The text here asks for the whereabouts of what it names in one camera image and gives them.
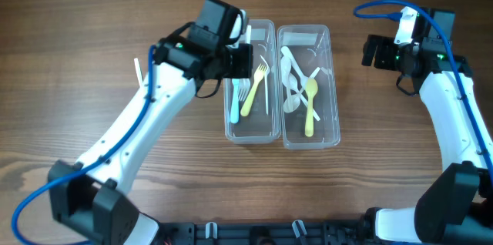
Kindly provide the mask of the white spoon bowl up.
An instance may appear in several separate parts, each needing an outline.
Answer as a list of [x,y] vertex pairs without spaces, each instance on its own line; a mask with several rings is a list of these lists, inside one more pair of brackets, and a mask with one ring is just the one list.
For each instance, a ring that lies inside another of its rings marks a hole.
[[307,99],[303,96],[302,92],[298,89],[298,81],[297,78],[293,74],[289,74],[288,76],[289,83],[290,83],[290,88],[296,92],[297,96],[300,98],[301,102],[307,106],[308,101]]

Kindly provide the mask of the yellow green spoon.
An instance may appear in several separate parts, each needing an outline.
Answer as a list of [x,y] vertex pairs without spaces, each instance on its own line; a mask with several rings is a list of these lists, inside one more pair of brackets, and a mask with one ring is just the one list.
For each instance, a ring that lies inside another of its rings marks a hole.
[[309,78],[305,85],[307,94],[307,115],[305,120],[305,136],[312,137],[314,135],[314,97],[318,92],[318,84],[315,79]]

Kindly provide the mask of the white spoon thin handle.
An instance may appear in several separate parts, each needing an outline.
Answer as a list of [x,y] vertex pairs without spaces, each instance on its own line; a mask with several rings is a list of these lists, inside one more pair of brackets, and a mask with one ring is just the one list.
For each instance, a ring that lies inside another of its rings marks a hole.
[[[315,70],[310,75],[310,78],[314,79],[319,71],[320,71],[320,67],[316,67]],[[300,102],[302,102],[305,106],[307,106],[306,98],[303,96],[302,91],[298,89],[298,82],[296,77],[290,73],[289,80],[290,80],[290,90],[295,91],[296,94],[291,95],[290,100],[288,100],[288,98],[284,100],[283,110],[286,113],[290,113],[296,110],[299,107]],[[313,116],[317,121],[320,120],[320,117],[317,115],[317,112],[315,110],[313,111]]]

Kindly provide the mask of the light blue fork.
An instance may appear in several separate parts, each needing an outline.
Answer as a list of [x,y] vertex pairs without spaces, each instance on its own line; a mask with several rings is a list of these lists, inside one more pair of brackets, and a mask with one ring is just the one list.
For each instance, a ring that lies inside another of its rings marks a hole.
[[230,121],[232,124],[239,122],[239,92],[240,92],[240,80],[232,79],[233,84],[233,97],[230,109]]

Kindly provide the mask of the clear white spoon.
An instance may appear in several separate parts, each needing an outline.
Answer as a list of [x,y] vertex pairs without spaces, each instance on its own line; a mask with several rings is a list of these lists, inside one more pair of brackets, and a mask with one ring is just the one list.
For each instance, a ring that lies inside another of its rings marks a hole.
[[283,104],[283,107],[284,107],[284,112],[289,113],[289,112],[293,112],[293,97],[291,95],[291,88],[288,79],[291,70],[291,61],[286,56],[283,56],[280,60],[280,66],[281,66],[282,83],[285,86],[287,92],[287,97]]

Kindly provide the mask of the slim white fork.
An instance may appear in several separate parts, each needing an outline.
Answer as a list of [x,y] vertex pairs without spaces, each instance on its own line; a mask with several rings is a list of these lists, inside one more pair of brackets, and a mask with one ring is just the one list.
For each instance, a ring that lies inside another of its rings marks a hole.
[[266,59],[262,55],[260,55],[260,58],[262,59],[265,66],[267,67],[267,70],[264,73],[264,95],[265,95],[266,114],[269,115],[270,107],[269,107],[268,75],[270,73],[270,67],[269,67],[269,64],[267,63]]

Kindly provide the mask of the white fork tines down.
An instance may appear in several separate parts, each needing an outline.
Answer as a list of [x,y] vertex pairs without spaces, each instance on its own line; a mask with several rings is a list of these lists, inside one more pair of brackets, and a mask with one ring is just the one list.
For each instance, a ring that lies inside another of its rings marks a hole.
[[133,61],[134,61],[134,66],[135,66],[135,70],[136,70],[136,77],[137,77],[137,80],[139,83],[139,87],[142,88],[143,87],[143,74],[142,74],[142,70],[140,67],[139,59],[134,58]]

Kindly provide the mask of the cream yellow fork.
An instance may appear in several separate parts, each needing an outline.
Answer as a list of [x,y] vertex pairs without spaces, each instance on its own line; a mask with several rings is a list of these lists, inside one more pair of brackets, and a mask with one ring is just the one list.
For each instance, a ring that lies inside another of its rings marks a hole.
[[259,64],[254,75],[253,75],[253,85],[248,93],[248,96],[240,110],[240,115],[246,117],[250,114],[250,110],[253,105],[254,97],[257,92],[258,85],[263,80],[265,72],[267,71],[267,66],[264,64]]

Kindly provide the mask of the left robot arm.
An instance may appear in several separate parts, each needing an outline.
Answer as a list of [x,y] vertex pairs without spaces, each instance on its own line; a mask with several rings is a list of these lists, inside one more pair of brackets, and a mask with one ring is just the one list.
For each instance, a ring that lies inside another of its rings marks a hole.
[[155,244],[159,223],[127,198],[143,160],[204,82],[251,75],[253,47],[240,43],[244,10],[205,0],[200,15],[149,48],[148,74],[103,137],[75,163],[49,170],[53,218],[94,244]]

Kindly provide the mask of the small white fork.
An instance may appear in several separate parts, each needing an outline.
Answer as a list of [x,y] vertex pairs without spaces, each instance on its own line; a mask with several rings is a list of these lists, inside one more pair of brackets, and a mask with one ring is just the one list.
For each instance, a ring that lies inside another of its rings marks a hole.
[[[245,33],[245,43],[250,44],[251,43],[251,32],[252,32],[252,27],[251,25],[248,25],[246,27],[246,33]],[[239,92],[239,101],[243,102],[247,94],[250,90],[250,79],[241,79],[240,80],[240,92]]]

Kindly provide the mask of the white spoon wide handle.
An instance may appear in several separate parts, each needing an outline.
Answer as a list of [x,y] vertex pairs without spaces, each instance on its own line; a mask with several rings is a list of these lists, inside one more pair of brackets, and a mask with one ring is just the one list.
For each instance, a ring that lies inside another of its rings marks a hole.
[[308,80],[308,77],[304,75],[304,73],[301,71],[299,65],[297,64],[296,59],[294,58],[292,52],[287,46],[282,46],[280,51],[291,61],[291,66],[294,68],[295,72],[298,74],[300,78],[300,84],[301,84],[301,92],[305,90],[306,83]]

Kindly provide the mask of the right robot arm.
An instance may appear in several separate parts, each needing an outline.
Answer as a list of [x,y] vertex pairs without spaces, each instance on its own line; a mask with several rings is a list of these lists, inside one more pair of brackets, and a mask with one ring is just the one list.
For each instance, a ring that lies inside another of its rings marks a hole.
[[369,209],[358,236],[382,243],[490,244],[492,139],[475,101],[473,72],[451,50],[455,14],[394,1],[395,37],[369,35],[362,63],[412,81],[433,122],[442,174],[415,206]]

